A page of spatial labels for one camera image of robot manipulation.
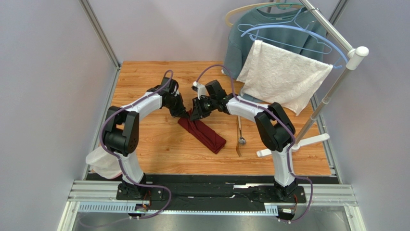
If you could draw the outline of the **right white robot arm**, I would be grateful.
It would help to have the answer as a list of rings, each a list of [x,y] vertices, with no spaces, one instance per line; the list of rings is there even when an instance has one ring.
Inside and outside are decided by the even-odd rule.
[[[194,82],[197,92],[193,98],[192,121],[203,119],[218,110],[228,115],[248,119],[256,124],[261,141],[272,156],[275,176],[270,194],[279,200],[292,198],[297,183],[293,173],[290,146],[294,141],[295,128],[279,103],[263,105],[245,100],[234,93],[227,94],[217,80],[206,85]]]

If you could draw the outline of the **dark red cloth napkin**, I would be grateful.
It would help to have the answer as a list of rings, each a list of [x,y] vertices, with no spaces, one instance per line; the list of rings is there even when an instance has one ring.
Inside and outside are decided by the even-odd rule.
[[[200,143],[214,154],[218,154],[225,147],[226,140],[201,120],[191,121],[191,111],[185,112],[178,118],[178,124],[193,135]]]

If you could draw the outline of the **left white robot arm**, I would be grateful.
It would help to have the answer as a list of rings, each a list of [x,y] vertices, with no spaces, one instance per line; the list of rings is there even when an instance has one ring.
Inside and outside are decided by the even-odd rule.
[[[136,101],[122,107],[112,106],[107,111],[100,143],[119,163],[122,172],[119,190],[123,195],[142,199],[148,194],[146,176],[135,153],[139,143],[140,121],[164,107],[172,117],[189,117],[179,92],[179,84],[170,77],[164,77],[160,85],[149,89]]]

